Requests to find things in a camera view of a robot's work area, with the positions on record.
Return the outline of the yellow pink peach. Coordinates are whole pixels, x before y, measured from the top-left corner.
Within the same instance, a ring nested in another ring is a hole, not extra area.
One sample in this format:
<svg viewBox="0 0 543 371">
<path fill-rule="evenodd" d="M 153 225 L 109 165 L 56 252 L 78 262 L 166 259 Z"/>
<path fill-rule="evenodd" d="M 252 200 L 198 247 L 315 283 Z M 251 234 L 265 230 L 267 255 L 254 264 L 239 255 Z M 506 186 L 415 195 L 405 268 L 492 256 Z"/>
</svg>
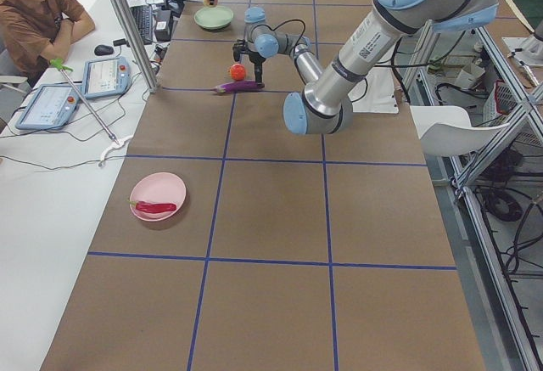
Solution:
<svg viewBox="0 0 543 371">
<path fill-rule="evenodd" d="M 218 0 L 203 0 L 203 5 L 206 7 L 215 7 L 218 4 Z"/>
</svg>

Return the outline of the purple eggplant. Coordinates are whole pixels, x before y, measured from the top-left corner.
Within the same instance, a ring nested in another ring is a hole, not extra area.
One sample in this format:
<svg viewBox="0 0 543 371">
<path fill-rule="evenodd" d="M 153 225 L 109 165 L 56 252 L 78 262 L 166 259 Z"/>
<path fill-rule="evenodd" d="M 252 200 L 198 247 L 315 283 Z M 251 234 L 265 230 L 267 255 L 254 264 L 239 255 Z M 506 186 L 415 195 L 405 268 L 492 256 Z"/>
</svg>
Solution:
<svg viewBox="0 0 543 371">
<path fill-rule="evenodd" d="M 242 93 L 242 92 L 256 92 L 265 87 L 264 83 L 256 82 L 253 80 L 247 81 L 235 81 L 217 85 L 212 88 L 212 91 L 216 94 L 229 94 L 229 93 Z"/>
</svg>

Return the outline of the red chili pepper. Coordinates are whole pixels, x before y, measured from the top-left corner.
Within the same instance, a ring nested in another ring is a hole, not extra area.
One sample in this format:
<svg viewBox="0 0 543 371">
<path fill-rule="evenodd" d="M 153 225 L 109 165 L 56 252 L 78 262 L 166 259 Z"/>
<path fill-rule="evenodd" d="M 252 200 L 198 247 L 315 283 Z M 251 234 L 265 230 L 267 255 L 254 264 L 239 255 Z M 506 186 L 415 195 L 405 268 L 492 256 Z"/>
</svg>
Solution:
<svg viewBox="0 0 543 371">
<path fill-rule="evenodd" d="M 129 204 L 136 211 L 141 211 L 146 214 L 175 212 L 177 209 L 177 206 L 174 203 L 149 203 L 141 200 L 130 200 Z"/>
</svg>

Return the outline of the red pomegranate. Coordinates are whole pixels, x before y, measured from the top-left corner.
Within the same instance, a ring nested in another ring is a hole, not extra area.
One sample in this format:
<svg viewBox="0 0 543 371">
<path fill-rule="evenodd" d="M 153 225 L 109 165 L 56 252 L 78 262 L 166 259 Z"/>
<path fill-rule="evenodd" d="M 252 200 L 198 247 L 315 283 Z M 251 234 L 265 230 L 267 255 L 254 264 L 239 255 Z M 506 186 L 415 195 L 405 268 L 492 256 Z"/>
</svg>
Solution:
<svg viewBox="0 0 543 371">
<path fill-rule="evenodd" d="M 235 63 L 228 70 L 229 76 L 235 82 L 243 81 L 247 76 L 247 71 L 244 65 Z"/>
</svg>

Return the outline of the green plate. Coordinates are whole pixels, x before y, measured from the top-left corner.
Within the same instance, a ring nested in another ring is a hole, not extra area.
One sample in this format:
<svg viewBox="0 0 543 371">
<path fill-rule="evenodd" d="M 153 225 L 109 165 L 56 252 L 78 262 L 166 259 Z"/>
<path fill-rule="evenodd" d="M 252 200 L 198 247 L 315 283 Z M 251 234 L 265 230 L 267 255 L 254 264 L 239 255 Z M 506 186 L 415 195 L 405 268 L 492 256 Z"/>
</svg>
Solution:
<svg viewBox="0 0 543 371">
<path fill-rule="evenodd" d="M 194 15 L 195 23 L 207 31 L 218 31 L 228 27 L 234 17 L 233 11 L 226 6 L 202 7 Z"/>
</svg>

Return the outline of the black keyboard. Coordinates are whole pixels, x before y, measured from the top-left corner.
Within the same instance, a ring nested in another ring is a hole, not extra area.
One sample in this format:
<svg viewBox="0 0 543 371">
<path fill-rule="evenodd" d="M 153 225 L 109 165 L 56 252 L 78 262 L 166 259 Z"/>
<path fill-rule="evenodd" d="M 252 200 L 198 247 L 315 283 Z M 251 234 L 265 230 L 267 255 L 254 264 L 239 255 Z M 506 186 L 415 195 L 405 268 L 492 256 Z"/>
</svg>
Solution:
<svg viewBox="0 0 543 371">
<path fill-rule="evenodd" d="M 154 33 L 152 9 L 148 5 L 138 5 L 130 7 L 130 10 L 143 44 L 151 44 Z"/>
</svg>

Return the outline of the black computer mouse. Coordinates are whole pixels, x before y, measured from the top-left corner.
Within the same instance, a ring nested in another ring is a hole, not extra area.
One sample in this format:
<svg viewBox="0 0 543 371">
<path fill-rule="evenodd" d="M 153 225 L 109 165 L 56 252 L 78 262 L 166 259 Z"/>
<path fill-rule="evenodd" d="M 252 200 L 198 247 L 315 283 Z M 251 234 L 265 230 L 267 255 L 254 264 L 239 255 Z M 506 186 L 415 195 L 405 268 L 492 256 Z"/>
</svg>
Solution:
<svg viewBox="0 0 543 371">
<path fill-rule="evenodd" d="M 96 56 L 107 56 L 112 55 L 114 53 L 114 48 L 108 45 L 99 44 L 97 45 L 93 52 Z"/>
</svg>

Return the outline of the far blue teach pendant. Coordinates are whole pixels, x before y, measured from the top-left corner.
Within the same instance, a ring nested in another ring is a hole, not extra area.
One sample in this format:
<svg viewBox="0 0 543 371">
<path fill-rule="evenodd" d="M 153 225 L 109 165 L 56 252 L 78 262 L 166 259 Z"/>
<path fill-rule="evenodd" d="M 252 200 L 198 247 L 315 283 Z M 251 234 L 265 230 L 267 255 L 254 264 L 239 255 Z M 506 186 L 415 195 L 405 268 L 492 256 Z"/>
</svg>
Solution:
<svg viewBox="0 0 543 371">
<path fill-rule="evenodd" d="M 95 59 L 85 63 L 81 90 L 87 99 L 121 95 L 130 84 L 131 70 L 125 57 Z"/>
</svg>

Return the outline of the blue teach pendant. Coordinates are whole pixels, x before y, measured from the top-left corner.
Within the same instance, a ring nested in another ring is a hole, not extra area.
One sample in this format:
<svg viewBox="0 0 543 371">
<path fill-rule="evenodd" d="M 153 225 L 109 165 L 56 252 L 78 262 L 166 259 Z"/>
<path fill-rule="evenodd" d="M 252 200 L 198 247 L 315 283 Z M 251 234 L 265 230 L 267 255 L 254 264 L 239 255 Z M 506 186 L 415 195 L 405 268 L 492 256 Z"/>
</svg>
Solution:
<svg viewBox="0 0 543 371">
<path fill-rule="evenodd" d="M 121 95 L 130 84 L 131 70 L 125 57 L 95 59 L 85 63 L 81 90 L 87 99 Z"/>
<path fill-rule="evenodd" d="M 15 123 L 19 130 L 46 130 L 64 126 L 76 110 L 78 98 L 69 84 L 40 86 Z"/>
</svg>

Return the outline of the pink plate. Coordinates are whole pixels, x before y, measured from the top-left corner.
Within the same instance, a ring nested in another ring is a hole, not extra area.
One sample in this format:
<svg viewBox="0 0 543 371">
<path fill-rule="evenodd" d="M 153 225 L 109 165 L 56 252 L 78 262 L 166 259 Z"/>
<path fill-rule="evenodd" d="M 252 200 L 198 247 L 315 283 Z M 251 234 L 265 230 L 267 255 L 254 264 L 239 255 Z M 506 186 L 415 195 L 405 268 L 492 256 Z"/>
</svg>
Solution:
<svg viewBox="0 0 543 371">
<path fill-rule="evenodd" d="M 130 200 L 141 200 L 149 203 L 174 203 L 175 212 L 160 214 L 146 214 L 136 211 L 130 206 L 131 213 L 146 222 L 157 222 L 175 215 L 182 207 L 187 196 L 185 182 L 176 174 L 170 172 L 156 172 L 141 179 L 131 191 Z"/>
</svg>

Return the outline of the man in brown shirt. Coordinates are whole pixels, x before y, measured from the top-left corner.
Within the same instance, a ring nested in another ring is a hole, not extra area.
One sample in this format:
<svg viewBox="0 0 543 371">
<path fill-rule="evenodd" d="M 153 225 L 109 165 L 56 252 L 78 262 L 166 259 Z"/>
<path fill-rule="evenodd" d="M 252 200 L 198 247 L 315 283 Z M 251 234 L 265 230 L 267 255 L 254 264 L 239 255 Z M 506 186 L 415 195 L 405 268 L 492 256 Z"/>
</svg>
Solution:
<svg viewBox="0 0 543 371">
<path fill-rule="evenodd" d="M 77 0 L 1 0 L 1 36 L 20 74 L 36 84 L 53 59 L 95 30 Z"/>
</svg>

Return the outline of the white chair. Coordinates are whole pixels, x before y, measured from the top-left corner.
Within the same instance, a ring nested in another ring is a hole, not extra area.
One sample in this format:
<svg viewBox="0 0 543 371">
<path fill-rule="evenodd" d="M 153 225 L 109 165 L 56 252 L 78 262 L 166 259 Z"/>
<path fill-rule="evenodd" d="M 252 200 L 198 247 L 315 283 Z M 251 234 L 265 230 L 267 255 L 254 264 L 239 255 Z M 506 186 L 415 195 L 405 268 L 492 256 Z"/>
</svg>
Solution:
<svg viewBox="0 0 543 371">
<path fill-rule="evenodd" d="M 455 105 L 410 106 L 423 153 L 433 156 L 466 155 L 481 150 L 509 123 L 472 126 L 468 112 Z"/>
</svg>

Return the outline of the near blue teach pendant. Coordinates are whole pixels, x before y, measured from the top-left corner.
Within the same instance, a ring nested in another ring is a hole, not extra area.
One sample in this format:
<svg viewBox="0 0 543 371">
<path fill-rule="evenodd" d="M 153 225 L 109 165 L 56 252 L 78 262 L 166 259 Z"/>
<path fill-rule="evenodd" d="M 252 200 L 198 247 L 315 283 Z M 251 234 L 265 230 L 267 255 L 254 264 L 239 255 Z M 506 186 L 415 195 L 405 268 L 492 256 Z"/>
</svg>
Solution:
<svg viewBox="0 0 543 371">
<path fill-rule="evenodd" d="M 15 123 L 19 130 L 46 130 L 64 126 L 76 110 L 78 98 L 69 84 L 40 86 Z"/>
</svg>

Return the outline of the aluminium frame post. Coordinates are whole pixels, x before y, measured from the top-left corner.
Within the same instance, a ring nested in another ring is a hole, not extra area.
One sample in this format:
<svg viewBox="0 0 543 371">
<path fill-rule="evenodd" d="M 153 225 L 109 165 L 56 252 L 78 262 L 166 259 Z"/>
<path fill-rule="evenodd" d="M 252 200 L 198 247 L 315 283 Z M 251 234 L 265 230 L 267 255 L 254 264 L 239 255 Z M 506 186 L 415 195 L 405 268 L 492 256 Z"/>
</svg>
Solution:
<svg viewBox="0 0 543 371">
<path fill-rule="evenodd" d="M 146 82 L 148 91 L 155 93 L 159 84 L 157 77 L 152 69 L 147 51 L 143 45 L 143 40 L 139 35 L 135 20 L 126 0 L 110 0 L 113 10 L 125 34 L 125 39 L 130 44 L 132 55 L 137 62 L 139 70 Z"/>
</svg>

